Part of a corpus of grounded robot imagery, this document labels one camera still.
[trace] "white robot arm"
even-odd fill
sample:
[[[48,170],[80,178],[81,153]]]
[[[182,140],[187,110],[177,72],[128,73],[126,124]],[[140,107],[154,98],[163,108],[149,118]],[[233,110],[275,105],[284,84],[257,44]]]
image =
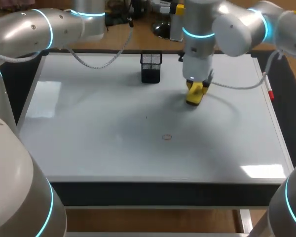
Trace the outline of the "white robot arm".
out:
[[[73,0],[68,12],[49,8],[0,18],[0,54],[19,57],[99,40],[104,6],[104,0]],[[183,76],[188,81],[211,83],[216,43],[229,56],[267,42],[296,57],[296,13],[273,3],[260,1],[244,9],[224,0],[185,0],[184,12]],[[64,207],[17,136],[0,72],[0,237],[63,237]],[[269,223],[276,237],[296,237],[296,169],[275,194]]]

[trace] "red marker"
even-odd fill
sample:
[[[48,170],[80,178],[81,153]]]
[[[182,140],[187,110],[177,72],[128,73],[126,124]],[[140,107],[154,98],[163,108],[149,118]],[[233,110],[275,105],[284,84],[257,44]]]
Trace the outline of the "red marker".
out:
[[[266,85],[266,89],[267,89],[268,95],[269,95],[271,101],[273,101],[275,97],[274,97],[274,93],[273,93],[273,90],[272,90],[270,81],[268,80],[268,77],[267,76],[265,78],[265,85]]]

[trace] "white table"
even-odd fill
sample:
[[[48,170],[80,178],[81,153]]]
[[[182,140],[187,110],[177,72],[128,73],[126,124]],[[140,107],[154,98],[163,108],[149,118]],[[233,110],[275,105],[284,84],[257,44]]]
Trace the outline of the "white table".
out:
[[[93,65],[109,54],[86,54]],[[66,53],[42,59],[18,124],[51,182],[280,184],[292,171],[265,86],[211,85],[200,106],[185,103],[177,55],[163,55],[161,82],[141,83],[140,55],[102,70]],[[214,81],[252,85],[250,55],[214,56]],[[171,140],[163,140],[167,134]]]

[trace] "white cable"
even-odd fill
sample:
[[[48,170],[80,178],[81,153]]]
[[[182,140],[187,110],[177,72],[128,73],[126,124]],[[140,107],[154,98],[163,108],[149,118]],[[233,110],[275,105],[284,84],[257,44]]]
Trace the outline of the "white cable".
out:
[[[280,53],[278,50],[276,50],[276,51],[274,51],[274,52],[271,53],[271,55],[269,56],[269,58],[267,60],[265,71],[262,74],[262,78],[255,85],[252,85],[252,86],[231,86],[231,85],[225,85],[225,84],[221,84],[221,83],[214,82],[214,81],[212,82],[212,84],[218,85],[218,86],[221,86],[221,87],[225,87],[225,88],[229,88],[229,89],[234,89],[234,90],[250,90],[250,89],[254,89],[254,88],[256,88],[256,87],[258,87],[258,86],[260,86],[260,85],[263,84],[263,82],[266,79],[266,76],[267,76],[268,72],[270,71],[270,68],[271,68],[271,64],[273,62],[273,59],[276,56],[276,54],[278,54],[278,53]]]
[[[130,42],[130,39],[132,38],[132,34],[133,34],[133,28],[130,28],[130,32],[129,32],[129,36],[127,41],[125,42],[125,44],[123,45],[122,49],[110,60],[108,61],[106,64],[100,66],[100,67],[94,67],[91,66],[89,64],[87,64],[86,62],[84,62],[81,58],[79,58],[79,56],[68,46],[65,46],[65,48],[73,55],[73,57],[82,65],[88,67],[88,68],[92,68],[92,69],[103,69],[106,68],[107,66],[109,66],[112,62],[114,62],[120,55],[121,53],[124,51],[125,47],[128,45],[128,43]]]
[[[0,59],[4,62],[8,63],[24,63],[31,61],[32,59],[35,59],[37,56],[39,56],[40,52],[33,54],[32,56],[25,57],[25,58],[10,58],[7,56],[0,55]]]

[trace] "black mesh cup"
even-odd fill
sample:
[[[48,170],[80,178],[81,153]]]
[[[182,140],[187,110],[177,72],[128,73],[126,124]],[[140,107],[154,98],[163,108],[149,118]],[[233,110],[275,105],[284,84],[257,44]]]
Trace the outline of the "black mesh cup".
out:
[[[162,52],[142,51],[140,63],[142,65],[142,83],[159,83],[160,69],[162,63]]]

